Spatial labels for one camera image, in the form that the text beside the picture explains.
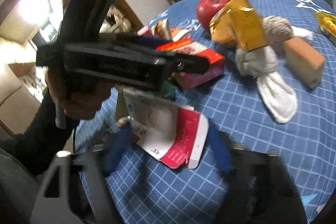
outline human hand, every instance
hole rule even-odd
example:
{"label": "human hand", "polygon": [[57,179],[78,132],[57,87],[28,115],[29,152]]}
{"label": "human hand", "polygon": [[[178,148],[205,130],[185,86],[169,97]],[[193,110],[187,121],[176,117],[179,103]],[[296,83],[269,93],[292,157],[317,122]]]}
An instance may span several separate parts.
{"label": "human hand", "polygon": [[[66,85],[61,73],[56,69],[48,69],[45,82],[53,101],[66,94]],[[65,115],[75,120],[91,120],[100,110],[101,104],[111,95],[114,85],[101,81],[91,93],[74,92],[70,99],[61,100]]]}

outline bed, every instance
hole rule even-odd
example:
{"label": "bed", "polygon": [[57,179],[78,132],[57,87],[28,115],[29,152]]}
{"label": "bed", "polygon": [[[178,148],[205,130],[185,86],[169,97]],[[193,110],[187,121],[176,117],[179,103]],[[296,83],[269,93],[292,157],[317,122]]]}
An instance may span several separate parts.
{"label": "bed", "polygon": [[[325,57],[322,83],[310,90],[279,59],[284,81],[298,97],[298,111],[287,124],[277,124],[263,105],[256,81],[241,77],[234,64],[234,52],[214,44],[199,25],[195,6],[200,0],[182,0],[154,18],[149,25],[168,18],[172,28],[193,28],[191,38],[226,55],[222,77],[190,91],[176,91],[176,101],[192,105],[211,118],[232,140],[251,150],[280,151],[305,206],[307,221],[318,215],[335,189],[336,182],[336,49],[317,32],[314,12],[335,12],[324,0],[249,0],[263,16],[287,18],[293,26],[314,32],[313,47]],[[117,92],[103,103],[91,121],[81,121],[76,149],[83,151],[114,125]],[[89,196],[85,174],[81,179]],[[136,144],[124,154],[116,172],[107,179],[113,200],[127,224],[212,223],[225,197],[226,185],[215,166],[209,146],[196,169],[172,170],[151,158]]]}

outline apple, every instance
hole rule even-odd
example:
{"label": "apple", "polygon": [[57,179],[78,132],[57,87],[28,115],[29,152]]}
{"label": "apple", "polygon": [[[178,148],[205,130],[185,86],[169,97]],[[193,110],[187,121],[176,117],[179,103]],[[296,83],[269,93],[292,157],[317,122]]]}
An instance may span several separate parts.
{"label": "apple", "polygon": [[196,6],[196,15],[202,27],[209,31],[209,23],[213,16],[224,7],[229,0],[201,0]]}

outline orange sponge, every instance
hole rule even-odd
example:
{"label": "orange sponge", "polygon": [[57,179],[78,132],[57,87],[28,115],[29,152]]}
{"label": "orange sponge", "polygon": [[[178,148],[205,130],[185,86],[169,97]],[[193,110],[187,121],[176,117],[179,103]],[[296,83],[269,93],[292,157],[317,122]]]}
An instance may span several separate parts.
{"label": "orange sponge", "polygon": [[285,41],[286,62],[310,87],[315,88],[322,80],[325,58],[301,38]]}

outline person's arm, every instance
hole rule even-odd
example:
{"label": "person's arm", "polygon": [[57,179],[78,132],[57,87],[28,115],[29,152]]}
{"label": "person's arm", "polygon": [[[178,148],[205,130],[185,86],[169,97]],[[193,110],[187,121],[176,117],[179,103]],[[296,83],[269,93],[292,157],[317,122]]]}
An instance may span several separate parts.
{"label": "person's arm", "polygon": [[0,141],[0,148],[21,162],[33,175],[44,172],[55,154],[62,150],[73,128],[55,125],[55,104],[47,92],[31,125],[24,134]]}

